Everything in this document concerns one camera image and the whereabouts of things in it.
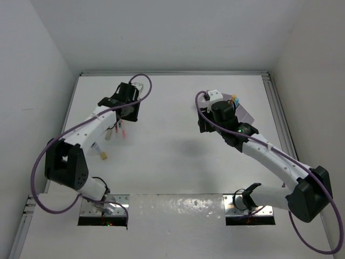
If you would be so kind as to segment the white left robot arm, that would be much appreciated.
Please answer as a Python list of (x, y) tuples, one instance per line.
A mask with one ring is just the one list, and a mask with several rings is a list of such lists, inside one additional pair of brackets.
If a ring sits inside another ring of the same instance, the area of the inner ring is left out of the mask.
[(88, 117), (91, 122), (72, 130), (48, 148), (45, 176), (88, 199), (101, 201), (107, 187), (90, 176), (85, 154), (119, 120), (137, 121), (140, 104), (132, 103), (139, 100), (142, 91), (141, 83), (120, 83), (111, 97), (102, 98)]

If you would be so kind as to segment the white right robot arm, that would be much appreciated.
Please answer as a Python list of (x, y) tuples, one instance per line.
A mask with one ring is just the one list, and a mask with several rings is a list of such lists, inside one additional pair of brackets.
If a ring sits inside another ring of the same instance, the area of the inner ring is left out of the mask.
[(304, 165), (271, 143), (251, 124), (241, 122), (230, 100), (208, 103), (197, 108), (200, 132), (217, 132), (224, 142), (245, 154), (277, 176), (285, 187), (265, 187), (260, 182), (243, 189), (233, 198), (239, 210), (252, 212), (259, 206), (288, 211), (302, 222), (310, 223), (333, 198), (328, 171)]

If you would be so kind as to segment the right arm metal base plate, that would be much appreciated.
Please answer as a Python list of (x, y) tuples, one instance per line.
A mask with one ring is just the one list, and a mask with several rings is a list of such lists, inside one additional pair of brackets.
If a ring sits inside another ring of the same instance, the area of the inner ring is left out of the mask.
[(273, 216), (273, 208), (270, 206), (254, 207), (249, 211), (242, 202), (241, 194), (224, 194), (223, 205), (225, 216), (227, 217), (242, 217), (242, 216)]

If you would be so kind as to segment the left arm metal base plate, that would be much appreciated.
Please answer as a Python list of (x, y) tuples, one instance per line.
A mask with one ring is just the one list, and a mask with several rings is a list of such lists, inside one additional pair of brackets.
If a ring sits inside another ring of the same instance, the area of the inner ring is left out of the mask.
[(109, 194), (105, 201), (107, 203), (93, 203), (85, 199), (82, 200), (80, 216), (100, 217), (104, 216), (127, 216), (124, 208), (129, 209), (129, 195)]

